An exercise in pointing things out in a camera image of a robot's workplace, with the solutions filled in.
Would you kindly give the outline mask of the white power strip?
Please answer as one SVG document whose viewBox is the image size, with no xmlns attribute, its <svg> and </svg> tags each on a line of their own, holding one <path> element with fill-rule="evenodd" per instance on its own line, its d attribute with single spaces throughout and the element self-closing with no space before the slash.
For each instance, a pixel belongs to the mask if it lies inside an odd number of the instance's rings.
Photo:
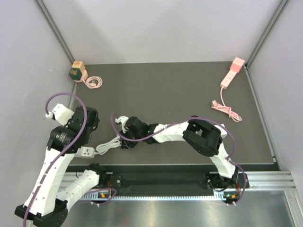
<svg viewBox="0 0 303 227">
<path fill-rule="evenodd" d="M 95 149 L 92 147 L 84 147 L 82 146 L 77 150 L 74 157 L 77 158 L 93 158 L 95 156 Z"/>
</svg>

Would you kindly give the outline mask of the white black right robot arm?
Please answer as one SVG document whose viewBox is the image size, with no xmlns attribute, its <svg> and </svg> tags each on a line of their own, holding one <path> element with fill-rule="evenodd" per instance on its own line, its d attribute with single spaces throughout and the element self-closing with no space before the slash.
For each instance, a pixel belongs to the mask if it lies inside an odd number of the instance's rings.
<svg viewBox="0 0 303 227">
<path fill-rule="evenodd" d="M 223 191 L 238 186 L 239 168 L 231 162 L 225 150 L 223 139 L 226 131 L 211 123 L 200 120 L 196 116 L 188 121 L 176 124 L 146 124 L 137 117 L 120 116 L 115 119 L 120 125 L 122 147 L 133 148 L 139 141 L 147 144 L 161 144 L 165 142 L 186 142 L 197 153 L 209 157 L 217 174 L 207 174 L 208 185 L 212 189 Z"/>
</svg>

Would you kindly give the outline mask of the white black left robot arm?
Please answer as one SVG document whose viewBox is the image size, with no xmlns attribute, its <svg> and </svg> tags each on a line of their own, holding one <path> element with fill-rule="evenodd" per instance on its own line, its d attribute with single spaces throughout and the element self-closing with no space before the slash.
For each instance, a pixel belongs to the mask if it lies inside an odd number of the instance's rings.
<svg viewBox="0 0 303 227">
<path fill-rule="evenodd" d="M 86 144 L 97 129 L 99 118 L 94 108 L 78 106 L 72 111 L 62 104 L 57 104 L 49 116 L 60 126 L 50 133 L 44 164 L 31 195 L 15 209 L 16 216 L 32 221 L 36 227 L 60 227 L 85 193 L 106 186 L 108 180 L 104 167 L 90 164 L 77 180 L 59 191 L 70 162 L 75 157 L 94 154 L 94 148 Z"/>
</svg>

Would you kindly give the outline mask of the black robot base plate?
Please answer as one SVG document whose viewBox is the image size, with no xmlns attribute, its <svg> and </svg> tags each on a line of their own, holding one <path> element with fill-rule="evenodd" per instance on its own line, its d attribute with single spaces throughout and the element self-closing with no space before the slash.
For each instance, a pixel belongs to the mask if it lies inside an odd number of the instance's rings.
<svg viewBox="0 0 303 227">
<path fill-rule="evenodd" d="M 165 197 L 212 195 L 208 176 L 214 165 L 102 165 L 112 173 L 111 186 L 118 196 Z"/>
</svg>

